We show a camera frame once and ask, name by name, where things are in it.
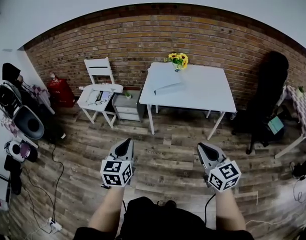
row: pink cloth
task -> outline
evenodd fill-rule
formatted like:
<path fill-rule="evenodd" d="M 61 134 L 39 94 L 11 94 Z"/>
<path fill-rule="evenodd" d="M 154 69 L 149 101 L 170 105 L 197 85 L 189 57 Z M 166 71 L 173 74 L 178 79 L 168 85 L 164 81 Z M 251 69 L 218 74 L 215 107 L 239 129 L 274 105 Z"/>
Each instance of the pink cloth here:
<path fill-rule="evenodd" d="M 17 126 L 14 124 L 14 122 L 5 117 L 3 115 L 3 118 L 1 119 L 2 122 L 2 126 L 4 126 L 7 130 L 9 130 L 15 137 L 17 137 L 19 129 L 17 128 Z"/>

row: green plant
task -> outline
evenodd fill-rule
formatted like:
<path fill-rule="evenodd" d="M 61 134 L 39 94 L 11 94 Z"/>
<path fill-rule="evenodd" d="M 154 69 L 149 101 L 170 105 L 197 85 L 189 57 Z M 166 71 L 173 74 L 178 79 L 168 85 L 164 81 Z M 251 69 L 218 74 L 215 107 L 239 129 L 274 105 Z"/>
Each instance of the green plant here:
<path fill-rule="evenodd" d="M 301 93 L 304 93 L 304 87 L 303 87 L 303 86 L 299 86 L 299 87 L 298 87 L 298 90 L 299 90 Z"/>

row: checkered tablecloth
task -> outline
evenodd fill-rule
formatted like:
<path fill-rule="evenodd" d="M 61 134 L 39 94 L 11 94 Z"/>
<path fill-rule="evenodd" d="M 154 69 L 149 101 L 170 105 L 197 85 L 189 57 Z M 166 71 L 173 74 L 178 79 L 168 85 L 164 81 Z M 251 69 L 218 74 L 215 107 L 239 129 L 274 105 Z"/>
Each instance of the checkered tablecloth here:
<path fill-rule="evenodd" d="M 306 138 L 306 92 L 302 97 L 298 97 L 294 87 L 288 85 L 286 89 L 294 102 L 293 106 L 297 111 L 299 120 L 302 124 L 302 132 L 304 134 L 304 138 Z"/>

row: forearm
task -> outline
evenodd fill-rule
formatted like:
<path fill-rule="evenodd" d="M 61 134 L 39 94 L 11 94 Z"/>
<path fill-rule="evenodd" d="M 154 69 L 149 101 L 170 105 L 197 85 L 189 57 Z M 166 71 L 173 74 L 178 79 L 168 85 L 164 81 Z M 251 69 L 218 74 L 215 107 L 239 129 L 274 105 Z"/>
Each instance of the forearm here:
<path fill-rule="evenodd" d="M 88 227 L 101 232 L 115 233 L 118 229 L 125 188 L 112 187 L 108 190 L 104 201 L 92 216 Z"/>
<path fill-rule="evenodd" d="M 244 217 L 231 189 L 216 193 L 216 228 L 230 231 L 246 230 Z"/>

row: paper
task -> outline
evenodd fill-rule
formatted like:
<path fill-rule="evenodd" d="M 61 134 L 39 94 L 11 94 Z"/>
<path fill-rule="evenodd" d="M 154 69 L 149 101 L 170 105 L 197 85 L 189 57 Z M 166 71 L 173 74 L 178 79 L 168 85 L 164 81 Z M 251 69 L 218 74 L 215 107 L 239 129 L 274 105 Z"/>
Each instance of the paper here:
<path fill-rule="evenodd" d="M 100 90 L 92 90 L 87 99 L 87 104 L 88 105 L 95 104 L 100 92 L 101 92 Z"/>
<path fill-rule="evenodd" d="M 177 92 L 184 88 L 179 72 L 171 63 L 163 63 L 148 69 L 149 84 L 156 95 Z"/>
<path fill-rule="evenodd" d="M 103 94 L 102 94 L 102 97 L 101 97 L 101 100 L 105 100 L 105 99 L 107 99 L 108 97 L 109 97 L 109 94 L 110 94 L 110 92 L 109 91 L 103 91 Z"/>

